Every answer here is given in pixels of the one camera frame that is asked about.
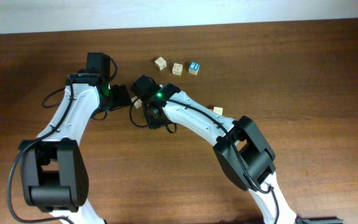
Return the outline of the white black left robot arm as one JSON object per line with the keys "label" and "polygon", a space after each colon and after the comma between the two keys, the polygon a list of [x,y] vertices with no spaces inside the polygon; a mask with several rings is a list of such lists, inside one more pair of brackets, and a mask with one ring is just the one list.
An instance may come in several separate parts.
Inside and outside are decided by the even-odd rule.
{"label": "white black left robot arm", "polygon": [[20,167],[27,205],[62,223],[105,223],[88,200],[89,178],[80,152],[88,121],[98,113],[129,106],[125,85],[110,85],[102,73],[72,73],[52,120],[34,140],[23,140]]}

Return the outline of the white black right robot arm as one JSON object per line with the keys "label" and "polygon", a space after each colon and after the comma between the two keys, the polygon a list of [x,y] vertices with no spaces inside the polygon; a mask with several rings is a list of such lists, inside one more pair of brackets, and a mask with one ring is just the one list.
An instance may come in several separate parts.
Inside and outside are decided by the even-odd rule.
{"label": "white black right robot arm", "polygon": [[133,91],[148,104],[151,117],[180,124],[208,141],[225,176],[252,195],[265,223],[296,222],[297,215],[278,186],[275,153],[250,118],[216,114],[170,83],[142,84]]}

